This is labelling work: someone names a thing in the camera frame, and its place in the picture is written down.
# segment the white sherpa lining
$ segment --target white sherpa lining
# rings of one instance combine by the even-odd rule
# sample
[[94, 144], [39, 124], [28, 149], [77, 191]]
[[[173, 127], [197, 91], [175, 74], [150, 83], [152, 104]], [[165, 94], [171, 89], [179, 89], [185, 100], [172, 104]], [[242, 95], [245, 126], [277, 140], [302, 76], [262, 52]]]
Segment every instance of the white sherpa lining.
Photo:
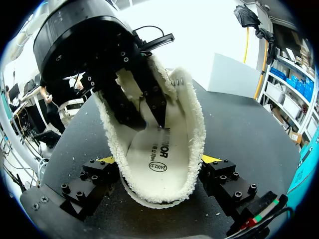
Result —
[[[122, 176], [126, 179], [131, 190], [136, 193], [139, 198], [151, 203], [159, 204], [162, 202], [183, 201], [188, 199], [189, 195], [193, 192], [197, 175], [200, 170], [206, 135], [204, 118], [201, 112], [201, 106], [193, 89], [192, 78], [189, 73], [182, 68], [176, 68], [171, 75], [168, 76], [165, 69], [154, 57], [150, 59], [150, 65], [153, 71], [155, 71], [155, 75], [156, 72], [160, 75], [160, 78], [158, 76], [155, 77], [163, 91], [169, 95], [172, 100], [176, 100], [178, 98], [182, 108], [185, 110], [185, 114], [188, 115], [188, 121], [186, 121], [186, 123], [189, 139], [189, 165], [186, 182], [180, 190], [177, 190], [170, 195], [165, 195], [165, 198], [150, 197], [146, 191], [134, 183], [132, 180], [131, 170], [126, 160], [126, 154], [130, 143], [137, 132], [125, 125], [119, 124], [117, 120], [115, 120], [113, 113], [108, 110], [108, 105], [100, 94], [95, 94], [95, 100], [106, 131], [108, 145], [115, 157]], [[118, 75], [118, 82], [126, 91], [127, 97], [134, 98], [135, 100], [137, 96], [141, 95], [141, 92], [136, 91], [135, 94], [129, 92], [130, 90], [127, 90], [129, 89], [128, 85], [125, 85], [123, 81], [127, 78], [131, 78], [129, 81], [132, 80], [132, 77], [128, 77], [129, 74], [127, 72], [125, 74], [121, 74], [121, 72], [119, 72]], [[178, 81], [180, 85], [176, 85], [175, 88], [171, 84], [171, 80], [175, 82]], [[185, 86], [186, 90], [180, 90], [182, 84]]]

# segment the robotic arm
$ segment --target robotic arm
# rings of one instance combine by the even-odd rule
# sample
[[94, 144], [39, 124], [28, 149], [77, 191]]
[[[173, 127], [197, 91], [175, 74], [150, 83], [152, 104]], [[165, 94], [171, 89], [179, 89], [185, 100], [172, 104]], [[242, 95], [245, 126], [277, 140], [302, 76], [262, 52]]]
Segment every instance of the robotic arm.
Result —
[[102, 91], [118, 122], [145, 128], [121, 87], [116, 72], [131, 71], [159, 126], [165, 125], [166, 99], [147, 63], [150, 51], [174, 41], [168, 34], [146, 43], [117, 16], [105, 0], [65, 1], [53, 11], [34, 41], [34, 54], [45, 81], [85, 72], [84, 90]]

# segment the shoe insole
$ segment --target shoe insole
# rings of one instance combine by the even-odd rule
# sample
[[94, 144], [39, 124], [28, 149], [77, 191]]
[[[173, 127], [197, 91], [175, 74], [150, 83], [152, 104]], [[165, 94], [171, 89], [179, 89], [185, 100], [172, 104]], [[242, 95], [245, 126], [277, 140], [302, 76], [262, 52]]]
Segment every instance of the shoe insole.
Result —
[[148, 126], [136, 134], [127, 153], [131, 179], [150, 198], [164, 199], [181, 189], [187, 179], [185, 115], [179, 103], [167, 101], [165, 128], [159, 128], [145, 102], [141, 102], [141, 112]]

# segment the black table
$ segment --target black table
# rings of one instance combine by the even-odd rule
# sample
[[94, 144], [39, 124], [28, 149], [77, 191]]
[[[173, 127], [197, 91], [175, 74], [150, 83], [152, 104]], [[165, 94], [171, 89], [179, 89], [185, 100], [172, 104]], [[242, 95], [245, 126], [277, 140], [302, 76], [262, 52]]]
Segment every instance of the black table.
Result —
[[[251, 98], [207, 92], [196, 82], [194, 87], [205, 117], [204, 154], [233, 161], [244, 179], [258, 185], [259, 196], [269, 190], [279, 195], [286, 193], [299, 153], [273, 116]], [[79, 176], [84, 162], [110, 155], [99, 112], [91, 97], [59, 140], [43, 183], [60, 192], [62, 183]], [[271, 230], [279, 227], [285, 217], [274, 220]], [[104, 198], [85, 222], [133, 237], [222, 238], [233, 220], [224, 215], [214, 198], [207, 197], [199, 181], [188, 201], [165, 210], [136, 203], [119, 181], [111, 198]]]

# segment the yellow tag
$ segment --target yellow tag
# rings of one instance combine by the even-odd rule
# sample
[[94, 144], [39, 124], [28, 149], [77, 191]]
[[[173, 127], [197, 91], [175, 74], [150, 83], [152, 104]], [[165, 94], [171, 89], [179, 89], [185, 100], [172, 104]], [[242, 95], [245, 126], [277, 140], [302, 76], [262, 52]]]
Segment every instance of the yellow tag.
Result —
[[213, 157], [209, 157], [207, 155], [203, 155], [203, 157], [201, 158], [205, 163], [212, 163], [214, 161], [222, 161], [221, 159], [218, 159], [218, 158], [213, 158]]
[[110, 157], [107, 157], [107, 158], [101, 158], [101, 159], [99, 159], [98, 160], [99, 162], [102, 162], [102, 161], [104, 161], [104, 162], [106, 162], [106, 163], [114, 163], [115, 162], [115, 159], [114, 159], [114, 157], [113, 156], [110, 156]]

